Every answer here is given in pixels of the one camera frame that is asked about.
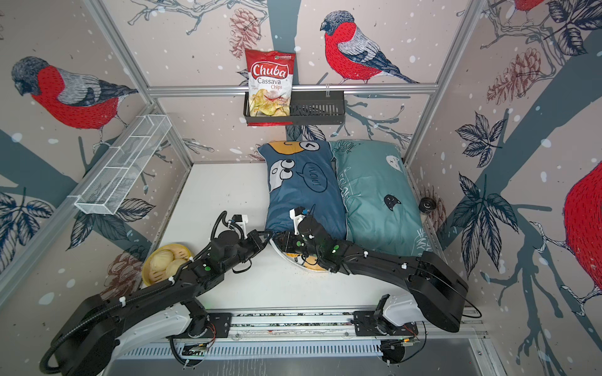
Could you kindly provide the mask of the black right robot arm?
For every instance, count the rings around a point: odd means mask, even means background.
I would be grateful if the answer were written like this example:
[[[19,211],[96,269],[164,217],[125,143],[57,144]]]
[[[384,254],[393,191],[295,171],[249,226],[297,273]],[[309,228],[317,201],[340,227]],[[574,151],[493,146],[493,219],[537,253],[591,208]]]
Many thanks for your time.
[[[443,331],[459,332],[467,283],[433,252],[420,256],[369,251],[333,238],[312,215],[300,216],[296,228],[279,233],[275,246],[283,254],[315,258],[333,274],[360,275],[402,288],[405,294],[383,295],[364,327],[382,335],[412,322],[429,322]]]

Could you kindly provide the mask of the blue cartoon pillow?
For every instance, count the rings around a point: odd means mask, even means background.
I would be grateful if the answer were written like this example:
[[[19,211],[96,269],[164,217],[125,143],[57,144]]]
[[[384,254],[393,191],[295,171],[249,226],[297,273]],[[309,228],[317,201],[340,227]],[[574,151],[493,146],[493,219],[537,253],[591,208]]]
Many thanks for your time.
[[[299,247],[290,212],[304,208],[331,237],[346,239],[346,209],[332,167],[329,142],[275,141],[258,152],[267,167],[269,207],[266,229],[274,233],[272,245],[282,257],[300,268],[323,272],[315,255]]]

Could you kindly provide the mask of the green cat pillow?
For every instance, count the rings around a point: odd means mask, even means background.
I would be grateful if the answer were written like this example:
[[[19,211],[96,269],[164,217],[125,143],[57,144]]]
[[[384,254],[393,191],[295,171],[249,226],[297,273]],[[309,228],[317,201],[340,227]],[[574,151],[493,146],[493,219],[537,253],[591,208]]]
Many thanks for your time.
[[[432,250],[398,148],[374,140],[330,143],[346,208],[346,239],[369,251],[420,256]]]

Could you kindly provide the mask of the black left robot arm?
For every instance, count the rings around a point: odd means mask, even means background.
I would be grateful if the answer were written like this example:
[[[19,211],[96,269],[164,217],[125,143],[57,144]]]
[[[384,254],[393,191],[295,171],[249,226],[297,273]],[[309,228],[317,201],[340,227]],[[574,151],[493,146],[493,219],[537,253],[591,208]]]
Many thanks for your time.
[[[268,245],[269,230],[251,231],[246,238],[221,233],[199,255],[186,261],[175,276],[117,299],[93,295],[71,315],[39,363],[43,374],[96,375],[109,365],[124,334],[157,313],[181,304],[190,322],[205,320],[198,297],[220,284],[228,271],[247,263]]]

